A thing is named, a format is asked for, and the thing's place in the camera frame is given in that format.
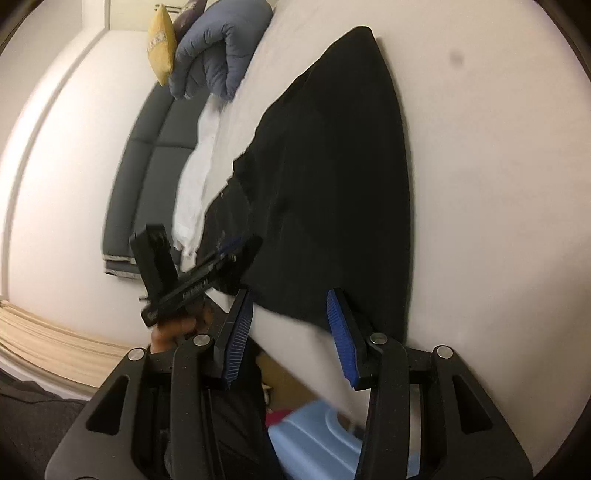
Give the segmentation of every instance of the bed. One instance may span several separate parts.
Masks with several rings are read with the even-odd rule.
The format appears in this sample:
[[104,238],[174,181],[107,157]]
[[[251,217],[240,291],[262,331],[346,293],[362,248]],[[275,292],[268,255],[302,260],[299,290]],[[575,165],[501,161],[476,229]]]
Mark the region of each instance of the bed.
[[[538,4],[282,0],[221,111],[201,203],[224,188],[266,108],[357,25],[374,32],[405,119],[414,220],[407,344],[454,347],[537,472],[591,394],[591,84],[584,55]],[[212,297],[229,307],[230,298]],[[365,420],[368,393],[349,388],[328,333],[256,307],[251,334],[313,391]]]

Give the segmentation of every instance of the person's hand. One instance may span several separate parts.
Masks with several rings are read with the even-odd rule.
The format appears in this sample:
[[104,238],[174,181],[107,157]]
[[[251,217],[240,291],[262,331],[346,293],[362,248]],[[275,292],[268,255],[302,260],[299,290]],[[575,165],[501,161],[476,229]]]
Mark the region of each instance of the person's hand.
[[197,333],[207,332],[213,320],[213,312],[204,304],[196,317],[181,317],[157,324],[152,329],[151,353],[164,352],[177,346],[175,338],[196,330]]
[[197,326],[195,317],[171,319],[152,329],[151,353],[160,353],[176,346],[176,337],[192,332]]

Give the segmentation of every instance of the gray couch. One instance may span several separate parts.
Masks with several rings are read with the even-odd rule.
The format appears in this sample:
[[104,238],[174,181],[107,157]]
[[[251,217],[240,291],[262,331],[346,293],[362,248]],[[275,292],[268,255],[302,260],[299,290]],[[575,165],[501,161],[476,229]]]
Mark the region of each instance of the gray couch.
[[[180,174],[197,145],[197,120],[209,91],[175,101],[168,87],[156,84],[139,113],[125,146],[105,219],[105,272],[139,278],[129,237],[148,223],[171,232]],[[175,262],[180,253],[173,252]]]

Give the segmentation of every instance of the white wall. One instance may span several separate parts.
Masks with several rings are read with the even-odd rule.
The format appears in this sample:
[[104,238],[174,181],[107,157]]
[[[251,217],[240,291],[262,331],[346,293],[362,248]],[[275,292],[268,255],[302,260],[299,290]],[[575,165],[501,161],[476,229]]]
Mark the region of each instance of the white wall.
[[0,152],[35,85],[80,30],[80,0],[44,0],[0,54]]
[[110,31],[82,60],[25,169],[9,252],[9,299],[51,322],[146,344],[138,281],[103,272],[105,212],[129,132],[155,83],[145,33]]

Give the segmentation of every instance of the blue container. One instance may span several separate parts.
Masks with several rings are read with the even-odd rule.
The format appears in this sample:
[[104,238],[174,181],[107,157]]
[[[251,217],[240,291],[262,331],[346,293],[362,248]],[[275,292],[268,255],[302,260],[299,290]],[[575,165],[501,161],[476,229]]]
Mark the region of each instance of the blue container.
[[[322,400],[309,403],[269,428],[269,437],[285,472],[293,480],[353,480],[361,440],[347,432],[337,412]],[[411,455],[407,476],[418,473]]]

